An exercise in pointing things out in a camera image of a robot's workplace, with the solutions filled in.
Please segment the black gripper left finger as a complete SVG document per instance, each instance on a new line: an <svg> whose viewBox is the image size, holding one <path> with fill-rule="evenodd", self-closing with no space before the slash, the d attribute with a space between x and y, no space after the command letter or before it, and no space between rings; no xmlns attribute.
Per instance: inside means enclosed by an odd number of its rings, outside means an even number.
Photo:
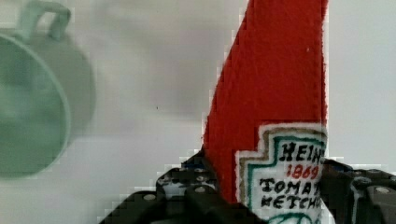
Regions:
<svg viewBox="0 0 396 224"><path fill-rule="evenodd" d="M217 176L201 150L161 175L153 190L126 197L99 224L267 224L241 203L220 195Z"/></svg>

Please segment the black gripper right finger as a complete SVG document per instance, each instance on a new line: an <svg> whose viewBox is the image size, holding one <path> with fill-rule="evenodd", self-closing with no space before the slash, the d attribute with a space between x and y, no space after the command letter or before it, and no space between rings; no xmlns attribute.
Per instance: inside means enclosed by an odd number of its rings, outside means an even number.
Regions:
<svg viewBox="0 0 396 224"><path fill-rule="evenodd" d="M326 160L320 189L335 224L396 224L395 175Z"/></svg>

